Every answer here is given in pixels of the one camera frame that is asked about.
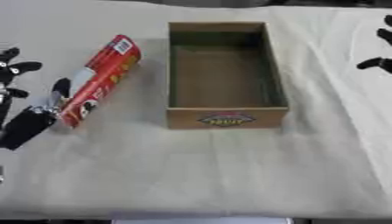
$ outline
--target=can label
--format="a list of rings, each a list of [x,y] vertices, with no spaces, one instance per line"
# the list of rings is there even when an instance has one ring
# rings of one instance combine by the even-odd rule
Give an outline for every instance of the can label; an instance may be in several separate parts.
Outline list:
[[[130,38],[117,35],[73,77],[70,98],[60,119],[68,126],[78,126],[140,57],[139,48]]]

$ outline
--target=white table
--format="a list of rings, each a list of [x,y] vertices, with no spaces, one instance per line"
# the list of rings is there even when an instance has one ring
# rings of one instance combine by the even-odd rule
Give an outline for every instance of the white table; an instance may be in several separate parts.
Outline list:
[[[117,33],[140,67],[72,134],[0,151],[3,217],[133,214],[392,216],[392,76],[358,71],[390,55],[375,36],[390,10],[192,9],[113,1],[3,0],[0,46],[44,68],[13,114],[72,76]],[[290,101],[281,129],[165,127],[167,23],[265,21]]]

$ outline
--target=brown box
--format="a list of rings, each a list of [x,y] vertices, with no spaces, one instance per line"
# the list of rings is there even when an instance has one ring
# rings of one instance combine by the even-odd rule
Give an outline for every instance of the brown box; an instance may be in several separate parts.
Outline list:
[[[288,105],[264,23],[170,23],[171,129],[273,128]]]

